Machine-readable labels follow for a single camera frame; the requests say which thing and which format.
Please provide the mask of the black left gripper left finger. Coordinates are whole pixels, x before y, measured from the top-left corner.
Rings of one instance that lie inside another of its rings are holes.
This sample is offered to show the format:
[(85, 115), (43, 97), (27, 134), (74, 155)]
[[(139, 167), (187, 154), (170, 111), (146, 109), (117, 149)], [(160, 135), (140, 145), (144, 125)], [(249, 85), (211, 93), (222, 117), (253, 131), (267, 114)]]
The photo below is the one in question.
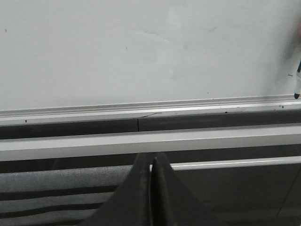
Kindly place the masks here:
[(111, 198), (80, 225), (149, 226), (149, 175), (147, 155), (140, 153), (126, 179)]

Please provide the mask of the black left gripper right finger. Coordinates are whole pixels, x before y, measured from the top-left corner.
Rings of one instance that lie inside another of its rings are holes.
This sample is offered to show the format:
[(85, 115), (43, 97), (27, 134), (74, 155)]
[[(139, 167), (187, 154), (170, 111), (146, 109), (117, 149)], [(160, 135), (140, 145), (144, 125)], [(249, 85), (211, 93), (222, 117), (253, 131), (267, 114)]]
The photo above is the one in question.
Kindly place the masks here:
[(164, 154), (152, 163), (150, 201), (155, 226), (210, 226), (211, 214), (176, 176)]

